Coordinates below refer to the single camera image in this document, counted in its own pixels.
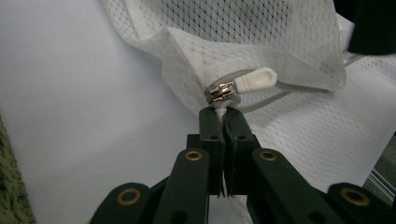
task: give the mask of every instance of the metal rivet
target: metal rivet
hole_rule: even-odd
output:
[[[357,206],[363,207],[370,204],[370,199],[356,189],[342,188],[341,196],[343,196],[347,202],[353,203]]]
[[[189,161],[198,161],[202,158],[202,153],[199,151],[189,151],[184,157]]]
[[[124,200],[124,196],[127,193],[134,193],[134,197],[131,200]],[[128,206],[134,203],[137,203],[140,200],[141,193],[138,189],[125,189],[123,192],[119,194],[117,197],[117,202],[121,205]]]
[[[274,152],[265,150],[260,153],[260,158],[266,161],[275,161],[277,156]]]

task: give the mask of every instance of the white zipper pull tab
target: white zipper pull tab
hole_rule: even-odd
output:
[[[232,82],[219,84],[210,91],[211,102],[226,100],[233,93],[244,94],[263,91],[275,86],[277,74],[268,67],[263,67],[234,79]]]

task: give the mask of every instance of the zipper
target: zipper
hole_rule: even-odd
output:
[[[218,101],[225,101],[233,94],[244,94],[273,88],[277,80],[276,72],[268,67],[254,70],[229,81],[230,78],[238,75],[228,75],[213,83],[208,88],[208,91],[205,92],[208,102],[212,104]]]

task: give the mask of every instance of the green carpet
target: green carpet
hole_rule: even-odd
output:
[[[0,224],[21,223],[35,223],[35,217],[0,118]]]

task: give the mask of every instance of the zipper pull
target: zipper pull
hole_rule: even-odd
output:
[[[210,91],[211,102],[226,100],[233,93],[244,94],[263,91],[275,86],[277,74],[268,67],[263,67],[234,79],[232,82],[219,84]]]

